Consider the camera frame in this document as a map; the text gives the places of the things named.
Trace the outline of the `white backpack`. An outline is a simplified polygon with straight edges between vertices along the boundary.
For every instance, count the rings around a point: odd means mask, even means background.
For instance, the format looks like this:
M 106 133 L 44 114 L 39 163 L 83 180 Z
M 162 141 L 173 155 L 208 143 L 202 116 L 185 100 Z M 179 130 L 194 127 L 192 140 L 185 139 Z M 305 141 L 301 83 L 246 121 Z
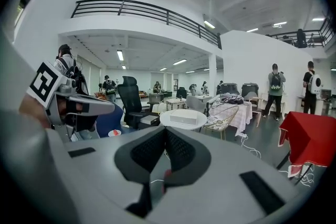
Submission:
M 321 79 L 318 74 L 311 74 L 308 82 L 308 90 L 311 94 L 319 95 L 321 89 Z

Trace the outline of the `white rectangular box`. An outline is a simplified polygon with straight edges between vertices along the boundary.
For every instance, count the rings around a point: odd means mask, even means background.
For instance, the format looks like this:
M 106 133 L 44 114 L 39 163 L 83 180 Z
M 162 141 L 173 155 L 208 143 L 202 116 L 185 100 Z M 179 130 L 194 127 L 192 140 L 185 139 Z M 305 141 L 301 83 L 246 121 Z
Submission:
M 196 116 L 179 116 L 175 114 L 170 115 L 170 121 L 180 124 L 187 124 L 187 125 L 196 125 L 197 124 L 197 117 Z

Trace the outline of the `black table frame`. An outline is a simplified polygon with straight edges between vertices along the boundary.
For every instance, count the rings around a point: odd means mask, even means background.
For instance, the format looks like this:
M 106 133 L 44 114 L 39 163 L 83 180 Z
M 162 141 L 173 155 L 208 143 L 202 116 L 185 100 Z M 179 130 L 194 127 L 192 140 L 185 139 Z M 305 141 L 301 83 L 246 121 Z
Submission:
M 294 185 L 303 185 L 305 187 L 312 187 L 314 185 L 314 164 L 303 164 L 301 166 L 295 166 L 298 168 L 298 172 L 292 176 L 291 166 L 288 166 L 287 170 L 283 170 L 282 167 L 289 162 L 290 152 L 283 158 L 283 160 L 276 166 L 276 169 L 280 173 L 284 173 L 288 176 L 289 180 L 295 180 Z

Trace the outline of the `grey chair black legs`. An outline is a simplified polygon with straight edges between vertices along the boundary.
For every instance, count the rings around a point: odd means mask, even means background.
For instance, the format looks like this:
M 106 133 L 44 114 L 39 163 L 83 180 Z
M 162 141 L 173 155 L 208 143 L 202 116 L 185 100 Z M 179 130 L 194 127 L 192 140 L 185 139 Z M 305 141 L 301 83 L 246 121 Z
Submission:
M 189 110 L 194 110 L 201 112 L 203 114 L 206 113 L 206 103 L 203 103 L 201 100 L 199 100 L 197 97 L 188 95 L 186 98 L 186 106 Z

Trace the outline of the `grey flat box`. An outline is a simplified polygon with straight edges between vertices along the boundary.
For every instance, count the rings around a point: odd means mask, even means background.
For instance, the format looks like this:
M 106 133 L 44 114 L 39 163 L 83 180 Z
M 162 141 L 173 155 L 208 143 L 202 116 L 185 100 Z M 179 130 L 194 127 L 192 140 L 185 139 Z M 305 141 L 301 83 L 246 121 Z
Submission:
M 146 125 L 156 125 L 160 122 L 160 118 L 155 115 L 147 115 L 140 119 L 140 123 L 146 124 Z

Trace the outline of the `cream cloth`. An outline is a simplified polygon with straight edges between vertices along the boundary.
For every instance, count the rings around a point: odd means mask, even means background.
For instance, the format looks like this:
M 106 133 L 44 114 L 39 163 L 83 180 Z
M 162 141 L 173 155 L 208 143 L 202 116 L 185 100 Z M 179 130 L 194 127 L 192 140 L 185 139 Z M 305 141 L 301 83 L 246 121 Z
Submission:
M 192 117 L 192 116 L 197 117 L 197 113 L 198 112 L 194 111 L 194 110 L 182 110 L 182 109 L 174 110 L 174 111 L 171 112 L 171 114 L 175 114 L 175 115 L 179 115 L 179 116 L 189 116 L 189 117 Z

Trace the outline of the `person's left forearm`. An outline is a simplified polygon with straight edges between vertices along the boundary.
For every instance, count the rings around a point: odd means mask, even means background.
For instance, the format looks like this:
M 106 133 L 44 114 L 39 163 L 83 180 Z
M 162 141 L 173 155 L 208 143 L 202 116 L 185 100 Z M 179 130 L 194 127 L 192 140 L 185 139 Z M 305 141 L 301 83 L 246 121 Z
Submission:
M 25 94 L 19 106 L 19 112 L 35 118 L 37 121 L 40 122 L 42 127 L 46 129 L 51 128 L 49 119 L 45 112 L 45 108 L 35 98 L 31 97 L 29 94 Z

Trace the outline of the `red tablecloth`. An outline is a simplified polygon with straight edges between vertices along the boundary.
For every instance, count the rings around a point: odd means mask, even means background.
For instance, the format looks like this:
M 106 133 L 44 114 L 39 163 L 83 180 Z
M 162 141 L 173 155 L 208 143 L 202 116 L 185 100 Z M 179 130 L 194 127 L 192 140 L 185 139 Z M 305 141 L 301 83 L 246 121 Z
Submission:
M 291 111 L 280 127 L 278 146 L 289 143 L 288 178 L 298 176 L 303 165 L 331 165 L 336 155 L 336 119 Z

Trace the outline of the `black office chair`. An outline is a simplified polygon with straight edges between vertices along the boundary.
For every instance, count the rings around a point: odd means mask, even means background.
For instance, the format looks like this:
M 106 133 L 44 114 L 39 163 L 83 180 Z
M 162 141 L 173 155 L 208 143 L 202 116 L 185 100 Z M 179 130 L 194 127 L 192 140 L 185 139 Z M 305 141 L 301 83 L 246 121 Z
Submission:
M 158 126 L 156 125 L 146 125 L 140 123 L 140 119 L 147 115 L 158 116 L 157 113 L 153 113 L 152 109 L 158 102 L 148 102 L 150 109 L 147 112 L 142 111 L 142 104 L 139 96 L 139 88 L 137 85 L 137 80 L 134 77 L 123 76 L 123 83 L 118 85 L 118 93 L 123 102 L 124 107 L 124 121 L 125 123 L 134 130 L 141 130 L 148 127 Z

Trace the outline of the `floral seat cushion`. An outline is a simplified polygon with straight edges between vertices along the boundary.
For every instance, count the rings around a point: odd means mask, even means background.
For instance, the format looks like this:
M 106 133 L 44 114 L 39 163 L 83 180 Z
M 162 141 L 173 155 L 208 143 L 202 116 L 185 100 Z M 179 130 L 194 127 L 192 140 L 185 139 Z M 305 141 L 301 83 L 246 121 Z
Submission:
M 224 119 L 219 119 L 218 117 L 214 115 L 210 115 L 207 118 L 205 127 L 210 128 L 212 130 L 221 131 L 227 128 L 227 121 Z

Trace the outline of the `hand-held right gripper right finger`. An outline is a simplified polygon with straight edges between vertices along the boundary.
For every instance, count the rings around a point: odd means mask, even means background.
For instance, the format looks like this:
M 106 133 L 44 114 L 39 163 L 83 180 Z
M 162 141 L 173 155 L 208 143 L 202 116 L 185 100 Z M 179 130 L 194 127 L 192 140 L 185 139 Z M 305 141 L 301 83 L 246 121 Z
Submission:
M 170 169 L 163 176 L 162 192 L 196 183 L 209 169 L 210 150 L 198 139 L 196 132 L 164 126 L 164 151 Z

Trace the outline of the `pink checked tablecloth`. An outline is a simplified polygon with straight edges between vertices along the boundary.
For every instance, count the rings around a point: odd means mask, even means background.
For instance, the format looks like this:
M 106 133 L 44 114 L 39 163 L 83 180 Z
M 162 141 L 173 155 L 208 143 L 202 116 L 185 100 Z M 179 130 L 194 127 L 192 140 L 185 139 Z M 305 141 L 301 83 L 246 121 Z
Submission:
M 231 112 L 230 108 L 233 106 L 235 105 L 229 103 L 214 103 L 209 110 L 209 115 L 216 116 L 218 119 L 225 119 L 229 116 Z M 243 104 L 239 104 L 238 108 L 237 113 L 229 125 L 237 129 L 235 136 L 242 136 L 246 126 L 252 119 L 252 104 L 250 102 L 244 102 Z

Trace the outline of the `black balcony railing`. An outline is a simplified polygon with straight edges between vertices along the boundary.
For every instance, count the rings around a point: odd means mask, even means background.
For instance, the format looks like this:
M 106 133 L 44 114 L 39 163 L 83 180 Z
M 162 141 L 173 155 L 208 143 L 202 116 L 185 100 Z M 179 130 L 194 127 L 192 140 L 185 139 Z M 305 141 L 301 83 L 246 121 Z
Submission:
M 336 25 L 334 24 L 333 17 L 318 18 L 318 20 L 314 20 L 313 22 L 322 22 L 322 25 L 319 29 L 303 30 L 306 34 L 306 48 L 325 47 L 334 35 L 336 35 Z M 297 31 L 298 30 L 266 36 L 283 41 L 297 48 Z
M 71 18 L 90 15 L 132 16 L 150 19 L 168 26 L 186 31 L 212 45 L 222 49 L 219 34 L 215 34 L 196 21 L 154 4 L 135 0 L 79 0 Z

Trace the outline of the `blue padded chair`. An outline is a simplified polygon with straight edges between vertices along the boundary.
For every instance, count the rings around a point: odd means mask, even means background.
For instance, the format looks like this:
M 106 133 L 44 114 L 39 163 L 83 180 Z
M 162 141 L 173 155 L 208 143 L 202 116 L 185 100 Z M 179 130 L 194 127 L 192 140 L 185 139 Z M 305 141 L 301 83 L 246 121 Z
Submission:
M 109 137 L 108 133 L 111 130 L 120 130 L 122 133 L 121 118 L 123 115 L 122 109 L 114 104 L 114 111 L 108 114 L 103 114 L 97 117 L 96 130 L 100 138 Z

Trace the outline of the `wooden chair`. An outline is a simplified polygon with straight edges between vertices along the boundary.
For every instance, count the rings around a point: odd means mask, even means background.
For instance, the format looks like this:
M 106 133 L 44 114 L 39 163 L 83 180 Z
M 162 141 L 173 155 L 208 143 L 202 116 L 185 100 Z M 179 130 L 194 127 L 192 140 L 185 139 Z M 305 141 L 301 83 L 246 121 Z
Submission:
M 252 105 L 252 113 L 256 116 L 256 127 L 259 127 L 260 120 L 262 118 L 262 109 L 259 106 L 259 101 L 261 98 L 259 97 L 251 97 L 249 98 L 249 102 Z

